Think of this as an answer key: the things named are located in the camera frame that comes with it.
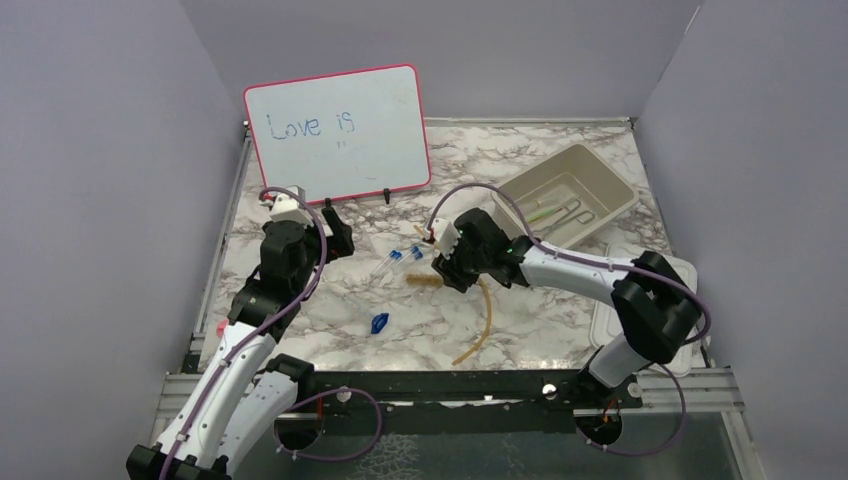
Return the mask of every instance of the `blue plastic piece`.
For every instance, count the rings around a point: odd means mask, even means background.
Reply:
[[[389,322],[389,314],[388,313],[381,313],[379,315],[376,315],[374,317],[374,320],[371,320],[371,333],[372,334],[380,333],[380,331],[383,330],[383,327],[385,327],[386,323],[388,323],[388,322]]]

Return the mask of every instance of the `white lid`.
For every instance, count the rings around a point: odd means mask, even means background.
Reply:
[[[607,248],[607,256],[609,257],[632,257],[637,258],[642,255],[645,249],[636,245],[626,243],[614,243]],[[674,268],[686,286],[693,292],[698,288],[698,272],[695,267],[677,257],[664,255],[668,263]],[[592,325],[589,327],[589,340],[594,347],[601,347],[611,342],[621,333],[621,321],[615,310],[609,305],[601,302],[595,304],[595,313],[592,315]],[[692,348],[697,344],[684,345],[677,351],[674,359],[666,365],[671,373],[678,377],[685,377],[692,369]],[[656,365],[651,367],[654,370],[662,371]]]

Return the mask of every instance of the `gray plastic tray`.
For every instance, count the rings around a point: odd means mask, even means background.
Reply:
[[[515,199],[537,237],[563,248],[591,235],[639,198],[636,189],[584,143],[569,145],[498,186]],[[492,197],[495,222],[510,237],[523,234],[512,208],[497,194]]]

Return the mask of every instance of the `purple wall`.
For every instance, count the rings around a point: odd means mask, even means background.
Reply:
[[[242,118],[176,0],[0,2],[4,478],[126,478],[188,345]]]
[[[413,63],[436,117],[635,116],[701,0],[181,0],[251,84]]]
[[[848,472],[848,4],[708,0],[636,124],[772,479]]]

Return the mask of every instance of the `white marble surface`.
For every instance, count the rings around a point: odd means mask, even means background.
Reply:
[[[494,300],[491,335],[483,347],[458,366],[451,361],[480,335],[485,304],[479,288],[466,294],[452,289],[409,287],[384,280],[368,285],[367,273],[392,248],[418,242],[413,224],[423,225],[438,199],[468,181],[497,183],[523,167],[575,141],[588,142],[639,191],[639,203],[576,250],[603,254],[611,242],[641,245],[670,253],[665,230],[648,187],[632,131],[622,126],[428,127],[433,180],[430,186],[382,199],[335,205],[353,226],[356,253],[328,265],[322,284],[304,303],[275,353],[285,352],[321,370],[450,370],[578,368],[591,355],[589,324],[595,302],[546,288],[505,289],[488,280]],[[262,188],[256,156],[247,166],[235,223],[228,239],[221,280],[207,318],[204,368],[218,343],[215,326],[245,276],[259,262],[261,225],[267,210],[255,200]],[[490,205],[489,192],[469,189],[454,195],[440,216]],[[429,261],[421,262],[424,270]],[[349,292],[375,309],[387,311],[388,325],[370,334],[370,318],[342,299]]]

